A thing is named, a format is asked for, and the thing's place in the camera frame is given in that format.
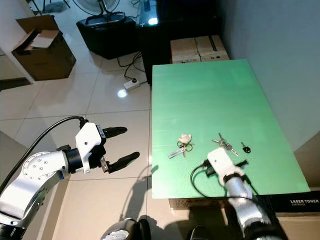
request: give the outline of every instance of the gray wall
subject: gray wall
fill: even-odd
[[[297,150],[320,130],[320,0],[219,4],[230,58],[248,59],[292,150]]]

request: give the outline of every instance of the key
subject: key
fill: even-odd
[[[183,146],[183,147],[181,147],[179,150],[177,150],[177,151],[173,151],[173,152],[170,152],[169,154],[168,154],[168,157],[169,157],[169,159],[172,159],[173,157],[175,157],[175,156],[177,156],[177,155],[179,155],[179,154],[182,154],[182,153],[184,153],[186,151],[186,148]]]
[[[251,153],[251,149],[250,147],[246,146],[243,142],[241,142],[242,146],[243,146],[243,151],[246,153],[246,154],[249,154]]]

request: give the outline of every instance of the keychain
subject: keychain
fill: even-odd
[[[176,143],[179,149],[177,151],[170,152],[168,154],[169,159],[172,159],[180,154],[183,154],[183,156],[186,157],[186,152],[190,152],[194,148],[193,143],[190,143],[191,138],[191,134],[187,135],[186,133],[182,133],[181,137],[178,138],[178,142]]]

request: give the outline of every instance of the tiled floor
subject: tiled floor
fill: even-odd
[[[76,27],[76,22],[88,15],[71,0],[69,3],[70,9],[54,15],[77,59],[70,76],[1,91],[0,130],[29,147],[47,127],[70,115],[85,116],[103,128],[127,127],[127,133],[107,140],[105,157],[115,162],[135,151],[140,152],[140,157],[112,174],[95,169],[90,174],[72,175],[53,239],[99,240],[121,217],[138,219],[147,215],[152,239],[182,240],[175,221],[187,220],[189,212],[171,211],[168,200],[151,197],[150,87],[145,83],[126,97],[118,97],[126,82],[124,69],[115,59],[107,60],[88,50]],[[127,16],[137,14],[131,0],[121,0],[117,10],[125,11]],[[120,61],[127,64],[133,56],[123,56]],[[128,75],[141,82],[146,80],[143,72],[134,69]],[[66,144],[75,147],[78,126],[76,120],[62,124],[35,151],[54,151]]]

